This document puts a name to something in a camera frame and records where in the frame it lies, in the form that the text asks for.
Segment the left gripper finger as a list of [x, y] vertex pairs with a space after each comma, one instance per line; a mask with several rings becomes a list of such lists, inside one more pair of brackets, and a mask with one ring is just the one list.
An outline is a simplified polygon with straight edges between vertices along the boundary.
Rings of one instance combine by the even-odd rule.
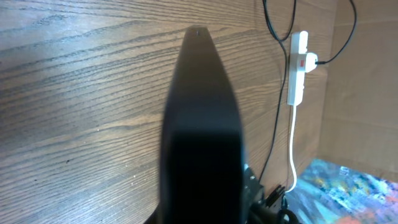
[[154, 211], [150, 217], [144, 222], [144, 224], [158, 224], [158, 212]]

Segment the Galaxy smartphone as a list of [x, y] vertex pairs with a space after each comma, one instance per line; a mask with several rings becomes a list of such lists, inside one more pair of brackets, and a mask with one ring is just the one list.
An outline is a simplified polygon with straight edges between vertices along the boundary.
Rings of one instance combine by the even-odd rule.
[[243, 129], [233, 88], [206, 27], [189, 27], [160, 140], [159, 222], [242, 223]]

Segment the white power strip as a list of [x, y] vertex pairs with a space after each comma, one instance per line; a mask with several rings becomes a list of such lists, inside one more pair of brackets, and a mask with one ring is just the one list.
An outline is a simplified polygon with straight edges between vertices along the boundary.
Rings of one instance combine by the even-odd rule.
[[289, 86], [287, 104], [298, 106], [303, 100], [308, 32], [294, 32], [289, 56]]

